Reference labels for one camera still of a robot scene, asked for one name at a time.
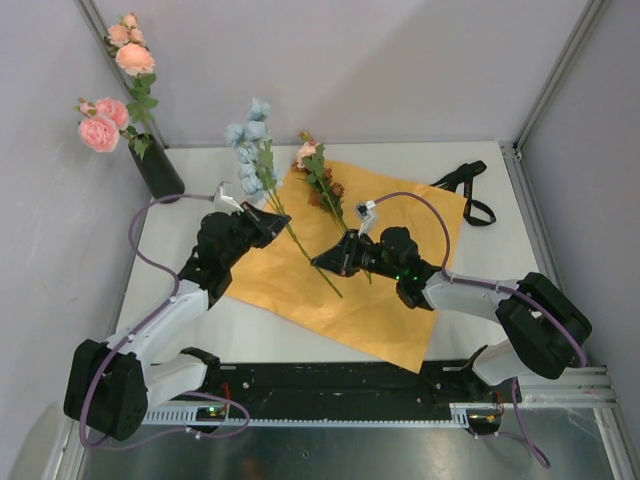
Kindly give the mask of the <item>pink rose stem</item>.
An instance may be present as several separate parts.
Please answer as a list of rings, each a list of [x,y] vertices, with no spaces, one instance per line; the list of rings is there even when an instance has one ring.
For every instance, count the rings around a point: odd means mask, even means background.
[[[151,146],[151,135],[135,127],[143,120],[143,112],[135,106],[111,97],[95,102],[79,98],[74,110],[82,115],[77,128],[79,138],[95,152],[111,153],[124,138],[134,153],[143,158]]]

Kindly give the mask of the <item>black ribbon gold lettering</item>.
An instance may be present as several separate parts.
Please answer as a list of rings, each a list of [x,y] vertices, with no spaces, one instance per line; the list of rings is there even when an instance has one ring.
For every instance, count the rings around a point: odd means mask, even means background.
[[[482,160],[463,163],[454,171],[431,184],[432,187],[452,193],[455,193],[458,187],[462,185],[463,197],[466,200],[463,218],[469,225],[474,227],[487,227],[497,221],[494,211],[488,205],[473,198],[473,181],[486,170],[487,165]]]

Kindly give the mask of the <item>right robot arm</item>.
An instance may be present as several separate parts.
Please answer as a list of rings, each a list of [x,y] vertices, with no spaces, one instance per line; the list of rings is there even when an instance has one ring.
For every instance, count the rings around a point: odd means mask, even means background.
[[[365,271],[393,279],[410,309],[460,312],[500,325],[506,340],[481,348],[461,376],[462,391],[473,401],[486,400],[513,377],[534,373],[556,380],[587,363],[582,346],[591,323],[541,273],[510,281],[448,273],[420,257],[405,227],[384,230],[378,242],[351,229],[311,264],[341,277]]]

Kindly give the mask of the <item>peach rose stem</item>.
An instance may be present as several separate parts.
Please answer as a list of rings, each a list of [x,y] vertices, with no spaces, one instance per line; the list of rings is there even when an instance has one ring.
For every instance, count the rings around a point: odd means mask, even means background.
[[[158,101],[151,94],[156,81],[156,63],[142,33],[138,17],[133,13],[120,15],[118,21],[107,29],[104,43],[108,55],[131,79],[128,87],[132,100],[127,106],[134,124],[140,124],[146,134],[151,133],[155,121],[152,110]]]

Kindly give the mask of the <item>orange wrapping paper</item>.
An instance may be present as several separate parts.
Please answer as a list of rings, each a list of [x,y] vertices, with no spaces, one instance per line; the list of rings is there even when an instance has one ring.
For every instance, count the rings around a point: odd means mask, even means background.
[[[406,227],[420,256],[432,265],[450,265],[463,223],[465,200],[439,188],[375,174],[332,161],[334,177],[345,186],[344,218],[360,225],[357,203],[382,198],[370,235],[388,227]],[[342,233],[325,216],[282,232],[264,249],[251,250],[232,269],[228,296],[269,310],[315,333],[418,372],[436,321],[433,312],[407,308],[396,282],[358,273],[342,278],[321,275],[310,258],[334,246]]]

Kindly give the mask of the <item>light pink carnation stem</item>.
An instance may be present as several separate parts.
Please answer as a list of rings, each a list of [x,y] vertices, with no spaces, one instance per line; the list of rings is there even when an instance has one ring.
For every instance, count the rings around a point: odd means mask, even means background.
[[[321,142],[317,141],[308,131],[300,132],[298,134],[298,137],[302,141],[302,145],[297,150],[295,160],[292,166],[293,170],[303,175],[304,178],[305,178],[305,175],[302,172],[304,168],[308,168],[312,172],[316,173],[318,176],[321,176],[323,174],[323,168],[328,167],[326,165],[326,160],[324,155],[325,146]]]

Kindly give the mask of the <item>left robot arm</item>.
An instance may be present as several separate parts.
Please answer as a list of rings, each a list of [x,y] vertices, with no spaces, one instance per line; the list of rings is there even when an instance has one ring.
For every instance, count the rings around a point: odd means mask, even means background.
[[[230,213],[205,216],[196,244],[168,297],[133,327],[108,339],[87,339],[75,350],[64,414],[105,436],[124,441],[151,409],[179,396],[207,400],[221,390],[220,360],[196,347],[157,362],[163,349],[225,294],[233,266],[251,249],[265,248],[288,226],[287,214],[242,203]]]

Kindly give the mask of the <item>blue flower stem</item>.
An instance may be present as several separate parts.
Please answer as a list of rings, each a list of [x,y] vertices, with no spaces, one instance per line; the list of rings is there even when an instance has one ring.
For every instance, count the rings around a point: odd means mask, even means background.
[[[267,121],[271,113],[269,103],[253,98],[246,120],[230,123],[224,136],[227,145],[239,162],[238,177],[242,191],[255,204],[270,207],[277,214],[289,214],[298,227],[321,216],[333,223],[329,214],[308,203],[309,187],[304,176],[292,166],[299,145],[288,161],[277,162],[274,141]]]

